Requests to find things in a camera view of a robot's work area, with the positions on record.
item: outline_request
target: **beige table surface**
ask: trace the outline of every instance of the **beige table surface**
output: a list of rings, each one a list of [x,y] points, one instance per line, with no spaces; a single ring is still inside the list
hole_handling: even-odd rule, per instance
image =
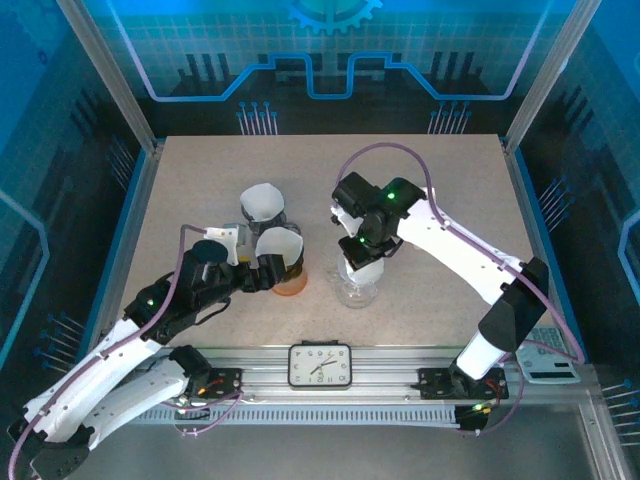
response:
[[[289,220],[302,228],[307,287],[295,297],[236,293],[231,307],[172,345],[287,345],[339,339],[351,345],[464,345],[489,306],[461,278],[423,251],[405,245],[386,262],[375,302],[350,310],[338,302],[327,272],[345,232],[330,222],[338,170],[358,149],[395,141],[420,153],[432,173],[439,206],[488,243],[531,258],[531,246],[495,135],[331,135],[169,137],[122,297],[171,271],[183,223],[207,227],[242,221],[239,196],[270,182],[284,195]],[[418,165],[389,148],[354,164],[373,184],[396,176],[423,186]],[[190,234],[188,246],[198,240]]]

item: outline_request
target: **white robotic arm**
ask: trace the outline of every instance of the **white robotic arm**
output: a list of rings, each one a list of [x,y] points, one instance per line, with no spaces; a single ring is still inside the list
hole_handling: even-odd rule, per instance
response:
[[[188,228],[195,229],[183,226],[176,271],[141,290],[125,308],[125,317],[78,365],[24,406],[23,417],[9,428],[16,441],[10,479],[16,452],[30,458],[42,479],[66,477],[105,437],[151,406],[185,389],[192,396],[216,398],[219,387],[211,393],[211,375],[216,372],[190,346],[177,347],[169,360],[113,390],[141,362],[194,325],[199,312],[216,303],[228,304],[238,290],[268,290],[287,273],[282,255],[268,249],[258,255],[257,268],[239,261],[236,247],[246,240],[242,226],[195,229],[205,240],[184,252]],[[232,391],[240,386],[235,383]]]
[[[165,359],[149,372],[115,389],[82,422],[85,427],[93,428],[89,450],[154,405],[184,393],[188,383],[184,368],[174,360]]]
[[[452,365],[462,381],[473,383],[507,352],[515,352],[545,310],[516,275],[522,274],[546,294],[548,269],[535,258],[525,264],[444,212],[434,212],[435,202],[429,202],[427,195],[427,189],[399,178],[380,189],[354,172],[336,186],[331,211],[334,223],[347,230],[339,244],[356,273],[395,251],[395,239],[401,239],[440,260],[492,306]],[[481,250],[491,252],[492,258]]]
[[[99,355],[103,350],[137,330],[139,328],[132,320],[118,320],[105,338],[69,373],[50,389],[27,402],[25,405],[27,413],[24,418],[28,422],[33,420],[35,415],[41,411],[42,406],[65,381],[88,363],[92,357]],[[116,350],[108,358],[95,363],[62,393],[34,430],[46,433],[47,442],[66,442],[76,433],[80,424],[83,423],[95,405],[142,361],[160,350],[161,346],[153,340],[143,341],[138,338]]]

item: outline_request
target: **cable clip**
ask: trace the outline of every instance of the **cable clip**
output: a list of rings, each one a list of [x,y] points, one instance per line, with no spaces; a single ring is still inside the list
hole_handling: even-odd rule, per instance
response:
[[[502,260],[502,265],[498,265],[498,270],[502,272],[504,271],[505,268],[507,268],[508,265],[509,265],[509,261],[506,258],[504,258]]]

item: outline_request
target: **analog clock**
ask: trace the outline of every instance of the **analog clock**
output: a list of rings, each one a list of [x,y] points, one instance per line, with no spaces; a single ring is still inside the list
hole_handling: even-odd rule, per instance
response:
[[[292,387],[348,387],[351,378],[348,345],[303,343],[289,349],[289,385]]]

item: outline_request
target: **clear plastic bottle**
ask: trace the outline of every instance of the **clear plastic bottle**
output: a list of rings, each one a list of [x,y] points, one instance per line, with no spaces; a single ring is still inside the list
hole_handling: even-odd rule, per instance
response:
[[[331,275],[338,300],[349,308],[364,308],[378,295],[376,281],[383,271],[382,259],[355,272],[342,254],[338,257],[337,272]]]

